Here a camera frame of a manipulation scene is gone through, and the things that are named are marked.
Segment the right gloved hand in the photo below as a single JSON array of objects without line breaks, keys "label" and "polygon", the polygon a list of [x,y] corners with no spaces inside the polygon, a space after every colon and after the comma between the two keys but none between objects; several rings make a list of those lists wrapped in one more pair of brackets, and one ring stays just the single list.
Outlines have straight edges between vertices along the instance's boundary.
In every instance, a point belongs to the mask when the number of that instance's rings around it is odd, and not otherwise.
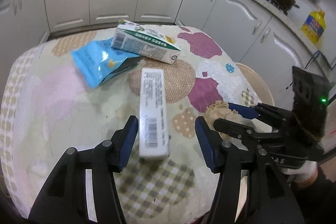
[{"label": "right gloved hand", "polygon": [[292,182],[311,184],[317,178],[318,164],[316,161],[307,160],[299,169],[281,168],[281,172],[291,176]]}]

